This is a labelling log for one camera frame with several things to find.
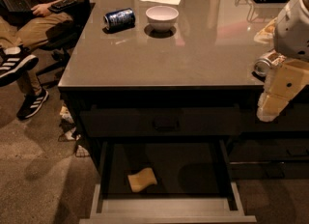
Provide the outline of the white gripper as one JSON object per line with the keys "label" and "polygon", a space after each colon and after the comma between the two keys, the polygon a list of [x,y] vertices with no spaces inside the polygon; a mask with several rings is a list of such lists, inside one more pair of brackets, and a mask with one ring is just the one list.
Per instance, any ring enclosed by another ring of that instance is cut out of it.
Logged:
{"label": "white gripper", "polygon": [[271,66],[265,78],[264,89],[258,100],[257,117],[272,122],[281,111],[309,83],[309,63],[293,59],[281,66]]}

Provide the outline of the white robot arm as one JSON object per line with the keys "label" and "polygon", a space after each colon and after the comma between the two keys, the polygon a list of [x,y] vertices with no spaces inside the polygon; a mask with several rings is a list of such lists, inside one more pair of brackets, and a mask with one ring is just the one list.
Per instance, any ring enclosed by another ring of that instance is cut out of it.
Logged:
{"label": "white robot arm", "polygon": [[257,117],[272,122],[309,84],[309,0],[290,0],[255,40],[273,40],[274,48],[262,55],[253,71],[265,78]]}

